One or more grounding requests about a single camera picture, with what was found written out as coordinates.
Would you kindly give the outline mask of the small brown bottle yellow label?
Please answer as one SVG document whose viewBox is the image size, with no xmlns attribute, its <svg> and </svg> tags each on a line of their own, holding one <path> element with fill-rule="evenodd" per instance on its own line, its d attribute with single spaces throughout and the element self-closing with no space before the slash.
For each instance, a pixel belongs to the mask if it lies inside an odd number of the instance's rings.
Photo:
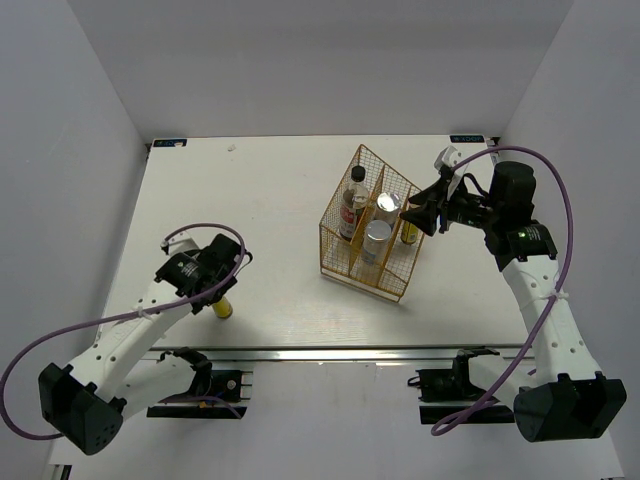
<svg viewBox="0 0 640 480">
<path fill-rule="evenodd" d="M 412 223 L 408 221 L 404 221 L 401 229 L 401 241 L 406 245 L 413 245 L 418 240 L 420 231 L 419 229 Z"/>
</svg>

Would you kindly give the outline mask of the white jar silver lid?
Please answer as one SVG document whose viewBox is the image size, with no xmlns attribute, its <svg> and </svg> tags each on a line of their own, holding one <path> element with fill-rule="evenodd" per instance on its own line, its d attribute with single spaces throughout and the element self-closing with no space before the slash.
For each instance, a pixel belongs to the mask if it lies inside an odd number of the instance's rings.
<svg viewBox="0 0 640 480">
<path fill-rule="evenodd" d="M 366 265 L 374 265 L 383 256 L 390 241 L 392 229 L 383 220 L 372 220 L 364 231 L 361 257 Z"/>
<path fill-rule="evenodd" d="M 398 194 L 382 192 L 375 201 L 374 220 L 380 220 L 394 228 L 402 203 Z"/>
</svg>

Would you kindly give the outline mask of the dark sauce bottle red label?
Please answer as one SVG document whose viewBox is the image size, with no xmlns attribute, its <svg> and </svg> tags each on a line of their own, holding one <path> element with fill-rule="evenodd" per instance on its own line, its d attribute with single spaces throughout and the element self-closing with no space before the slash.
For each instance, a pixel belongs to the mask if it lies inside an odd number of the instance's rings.
<svg viewBox="0 0 640 480">
<path fill-rule="evenodd" d="M 350 172 L 350 181 L 342 193 L 340 203 L 339 234 L 346 241 L 351 241 L 356 232 L 358 223 L 366 209 L 370 194 L 364 185 L 366 169 L 361 165 L 355 165 Z"/>
</svg>

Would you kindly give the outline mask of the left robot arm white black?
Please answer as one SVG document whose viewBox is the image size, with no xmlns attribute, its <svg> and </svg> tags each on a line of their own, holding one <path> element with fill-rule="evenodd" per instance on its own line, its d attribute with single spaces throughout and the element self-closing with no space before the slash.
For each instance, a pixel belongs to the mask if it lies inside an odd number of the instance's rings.
<svg viewBox="0 0 640 480">
<path fill-rule="evenodd" d="M 217 234 L 199 247 L 186 233 L 166 239 L 167 261 L 156 271 L 129 320 L 118 320 L 93 346 L 38 377 L 43 418 L 84 454 L 102 451 L 123 423 L 164 400 L 199 401 L 214 380 L 211 361 L 181 347 L 150 367 L 138 362 L 180 320 L 224 300 L 252 256 L 243 241 Z"/>
</svg>

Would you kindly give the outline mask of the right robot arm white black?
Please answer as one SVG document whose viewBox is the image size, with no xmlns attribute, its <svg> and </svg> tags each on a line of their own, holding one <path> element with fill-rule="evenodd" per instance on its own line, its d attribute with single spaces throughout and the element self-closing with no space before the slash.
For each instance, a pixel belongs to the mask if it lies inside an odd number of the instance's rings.
<svg viewBox="0 0 640 480">
<path fill-rule="evenodd" d="M 401 217 L 429 236 L 452 223 L 482 230 L 528 337 L 512 362 L 493 351 L 458 354 L 453 390 L 466 399 L 482 395 L 468 409 L 437 421 L 432 435 L 444 435 L 500 402 L 529 442 L 601 437 L 627 393 L 621 380 L 603 374 L 579 332 L 563 290 L 568 267 L 559 264 L 549 230 L 533 218 L 533 169 L 501 162 L 494 167 L 489 191 L 475 195 L 458 168 L 440 165 L 438 180 L 413 195 L 411 209 Z"/>
</svg>

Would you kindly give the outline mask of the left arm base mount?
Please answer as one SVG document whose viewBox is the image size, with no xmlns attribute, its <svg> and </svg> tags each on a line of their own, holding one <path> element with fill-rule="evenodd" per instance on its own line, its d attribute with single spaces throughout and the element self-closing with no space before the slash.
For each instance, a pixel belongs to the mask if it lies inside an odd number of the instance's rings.
<svg viewBox="0 0 640 480">
<path fill-rule="evenodd" d="M 187 420 L 241 420 L 251 398 L 252 373 L 214 366 L 203 353 L 191 348 L 166 350 L 159 361 L 185 360 L 195 377 L 185 392 L 147 409 L 147 418 Z"/>
</svg>

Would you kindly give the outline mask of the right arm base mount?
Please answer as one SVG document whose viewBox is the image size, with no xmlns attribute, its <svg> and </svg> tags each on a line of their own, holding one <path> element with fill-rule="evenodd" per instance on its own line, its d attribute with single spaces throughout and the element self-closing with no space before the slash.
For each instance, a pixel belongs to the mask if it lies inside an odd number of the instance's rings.
<svg viewBox="0 0 640 480">
<path fill-rule="evenodd" d="M 486 347 L 461 349 L 448 368 L 417 370 L 416 375 L 407 380 L 407 386 L 420 391 L 420 423 L 433 426 L 442 417 L 461 413 L 467 403 L 478 400 L 484 391 L 469 381 L 469 360 L 498 354 Z"/>
</svg>

